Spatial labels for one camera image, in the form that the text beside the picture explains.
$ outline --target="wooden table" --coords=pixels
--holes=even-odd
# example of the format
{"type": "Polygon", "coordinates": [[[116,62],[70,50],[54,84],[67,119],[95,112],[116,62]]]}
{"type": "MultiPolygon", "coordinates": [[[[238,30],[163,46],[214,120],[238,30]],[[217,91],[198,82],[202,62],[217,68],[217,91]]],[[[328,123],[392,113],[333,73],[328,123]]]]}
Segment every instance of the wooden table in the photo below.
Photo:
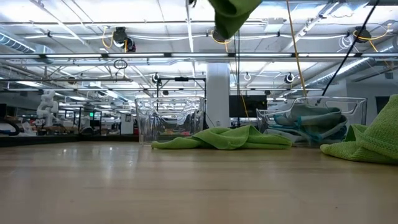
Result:
{"type": "Polygon", "coordinates": [[[318,149],[0,149],[1,223],[398,223],[398,167],[318,149]]]}

